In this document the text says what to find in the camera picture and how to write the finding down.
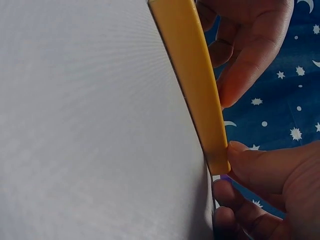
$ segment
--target blue starry cloth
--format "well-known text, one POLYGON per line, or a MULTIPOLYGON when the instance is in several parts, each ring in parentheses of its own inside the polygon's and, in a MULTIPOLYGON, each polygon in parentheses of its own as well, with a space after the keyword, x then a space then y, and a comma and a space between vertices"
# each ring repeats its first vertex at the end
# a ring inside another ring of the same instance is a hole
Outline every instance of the blue starry cloth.
MULTIPOLYGON (((205 34, 208 44, 215 39, 217 27, 205 34)), ((215 69, 215 75, 222 69, 215 69)), ((278 56, 252 88, 223 111, 223 117, 228 140, 252 150, 292 148, 320 140, 320 0, 295 0, 278 56)), ((259 207, 285 216, 241 185, 232 184, 259 207)))

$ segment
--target hand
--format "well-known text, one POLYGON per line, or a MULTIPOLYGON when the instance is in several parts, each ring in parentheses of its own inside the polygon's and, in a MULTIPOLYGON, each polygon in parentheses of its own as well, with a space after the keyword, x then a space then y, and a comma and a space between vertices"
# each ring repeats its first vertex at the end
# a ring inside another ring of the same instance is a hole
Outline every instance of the hand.
POLYGON ((228 181, 218 180, 213 193, 221 207, 213 225, 221 239, 249 240, 245 232, 257 240, 320 239, 320 141, 275 151, 250 151, 231 142, 228 157, 230 177, 286 217, 265 212, 228 181))
POLYGON ((219 15, 209 46, 212 66, 227 62, 217 86, 222 107, 232 106, 278 54, 292 16, 293 0, 197 0, 204 31, 219 15))

